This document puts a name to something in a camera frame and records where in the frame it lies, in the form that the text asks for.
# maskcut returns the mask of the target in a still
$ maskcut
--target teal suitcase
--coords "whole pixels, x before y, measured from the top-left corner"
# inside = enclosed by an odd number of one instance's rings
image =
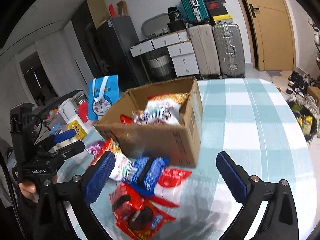
[[[181,0],[190,22],[203,22],[209,18],[208,10],[203,0]]]

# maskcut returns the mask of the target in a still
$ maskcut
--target suitcase handle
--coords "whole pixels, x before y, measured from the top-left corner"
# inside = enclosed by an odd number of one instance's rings
[[[194,7],[199,6],[198,0],[190,0],[190,2]]]

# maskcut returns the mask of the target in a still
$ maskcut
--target checkered tablecloth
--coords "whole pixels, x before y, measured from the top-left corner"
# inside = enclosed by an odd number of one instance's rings
[[[162,208],[177,218],[154,239],[219,239],[241,208],[220,176],[215,159],[226,151],[249,175],[263,181],[287,179],[298,214],[299,239],[314,227],[316,181],[307,144],[299,124],[275,86],[261,79],[199,81],[204,107],[198,166],[192,170],[180,208]],[[91,132],[85,143],[101,138]],[[82,175],[93,157],[83,152],[65,162],[59,181]],[[108,194],[116,187],[109,180],[91,208],[113,239],[129,239],[115,225]],[[254,236],[267,202],[263,202],[246,239]],[[78,236],[85,239],[68,208]]]

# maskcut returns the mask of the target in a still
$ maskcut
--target door handle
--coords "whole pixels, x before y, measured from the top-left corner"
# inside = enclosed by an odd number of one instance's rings
[[[254,10],[260,11],[260,9],[253,7],[252,3],[249,3],[249,7],[250,7],[250,10],[251,10],[251,13],[252,13],[252,17],[255,18],[256,14],[255,14]]]

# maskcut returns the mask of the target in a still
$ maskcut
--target wooden door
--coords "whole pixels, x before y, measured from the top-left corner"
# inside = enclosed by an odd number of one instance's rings
[[[246,0],[254,27],[259,70],[294,70],[292,23],[284,0]]]

